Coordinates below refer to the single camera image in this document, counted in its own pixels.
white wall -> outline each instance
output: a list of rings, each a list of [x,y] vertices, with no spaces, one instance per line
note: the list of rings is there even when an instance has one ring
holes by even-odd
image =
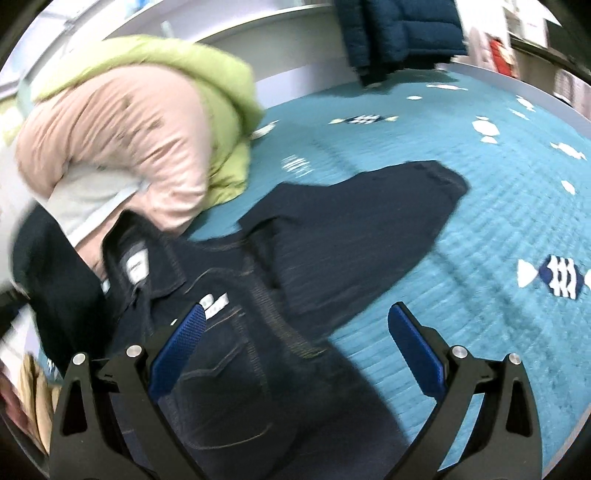
[[[456,0],[464,35],[468,35],[472,27],[499,37],[505,45],[509,45],[507,22],[503,13],[503,0]]]

denim jacket pocket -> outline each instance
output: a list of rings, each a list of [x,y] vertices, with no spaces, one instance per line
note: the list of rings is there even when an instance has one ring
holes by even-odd
[[[183,442],[196,450],[223,449],[271,430],[269,394],[254,344],[235,306],[208,321],[174,391]]]

blue puffer jacket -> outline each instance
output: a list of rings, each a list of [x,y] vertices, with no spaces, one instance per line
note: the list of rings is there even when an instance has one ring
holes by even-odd
[[[335,0],[335,6],[353,67],[466,55],[454,0]]]

navy cloth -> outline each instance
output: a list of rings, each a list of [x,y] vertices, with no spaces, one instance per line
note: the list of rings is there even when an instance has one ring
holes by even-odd
[[[15,238],[12,272],[30,298],[43,349],[62,375],[78,352],[104,355],[113,329],[100,281],[39,204]]]
[[[329,187],[281,183],[239,224],[290,324],[326,338],[429,253],[467,191],[434,160],[408,162]]]
[[[239,233],[203,242],[126,211],[103,242],[106,296],[39,207],[19,234],[15,277],[52,360],[122,353],[206,308],[206,331],[159,405],[212,480],[382,480],[407,440],[327,338],[429,252],[466,191],[435,161],[327,187],[281,184]],[[113,406],[149,468],[116,394]]]
[[[143,250],[149,274],[134,284],[128,260]],[[160,401],[208,478],[381,480],[400,458],[407,442],[392,413],[337,349],[288,323],[240,234],[194,243],[127,211],[105,238],[103,255],[107,298],[120,315],[111,355],[142,343],[192,304],[213,308],[223,300],[172,394]],[[142,462],[119,400],[114,396],[120,426]]]
[[[336,0],[335,6],[349,63],[361,75],[381,81],[380,72],[433,68],[467,54],[454,0]]]

beige clothing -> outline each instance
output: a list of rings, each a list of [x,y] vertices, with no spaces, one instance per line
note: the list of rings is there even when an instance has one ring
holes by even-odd
[[[18,393],[29,419],[29,437],[46,455],[49,453],[53,414],[61,387],[50,385],[43,370],[30,353],[22,361]]]
[[[48,198],[70,163],[128,168],[146,179],[77,246],[103,275],[100,245],[123,208],[182,233],[203,209],[212,155],[209,117],[191,79],[163,66],[115,68],[39,104],[17,139],[19,170]]]

